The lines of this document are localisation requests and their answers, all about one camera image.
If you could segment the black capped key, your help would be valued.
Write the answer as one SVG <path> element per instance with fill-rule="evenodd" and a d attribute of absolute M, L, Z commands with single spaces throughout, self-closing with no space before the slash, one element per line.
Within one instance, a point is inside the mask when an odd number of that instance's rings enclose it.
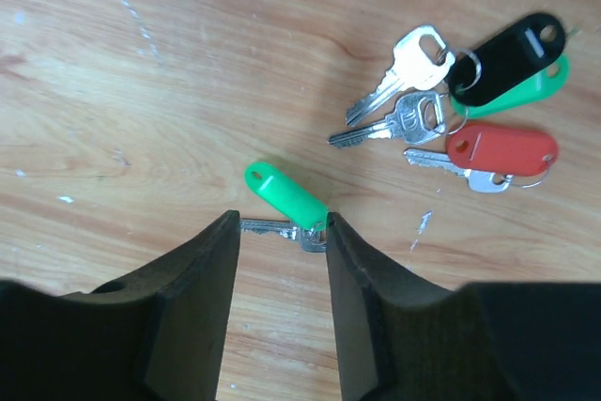
<path fill-rule="evenodd" d="M 429 90 L 444 82 L 468 107 L 482 107 L 554 64 L 567 32 L 548 12 L 526 15 L 474 49 L 452 48 L 432 24 L 419 25 L 393 46 L 393 63 L 375 90 L 347 109 L 357 126 L 396 94 Z"/>

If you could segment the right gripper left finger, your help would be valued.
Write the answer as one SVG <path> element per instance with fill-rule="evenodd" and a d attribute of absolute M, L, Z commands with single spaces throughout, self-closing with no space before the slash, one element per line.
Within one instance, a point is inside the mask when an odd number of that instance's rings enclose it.
<path fill-rule="evenodd" d="M 88 293 L 1 283 L 5 400 L 212 400 L 240 246 L 229 210 Z"/>

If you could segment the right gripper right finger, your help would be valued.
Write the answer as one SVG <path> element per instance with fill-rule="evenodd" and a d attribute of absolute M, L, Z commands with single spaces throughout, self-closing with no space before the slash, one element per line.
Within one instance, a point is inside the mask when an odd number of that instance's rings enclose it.
<path fill-rule="evenodd" d="M 448 290 L 328 217 L 327 266 L 346 400 L 596 400 L 597 283 Z"/>

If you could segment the red capped key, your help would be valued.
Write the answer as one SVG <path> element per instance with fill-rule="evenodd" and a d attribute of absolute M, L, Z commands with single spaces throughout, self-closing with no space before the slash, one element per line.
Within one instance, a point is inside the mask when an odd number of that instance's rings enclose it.
<path fill-rule="evenodd" d="M 404 155 L 411 164 L 464 178 L 476 193 L 502 193 L 541 184 L 559 145 L 544 131 L 473 122 L 449 137 L 443 152 L 409 148 Z"/>

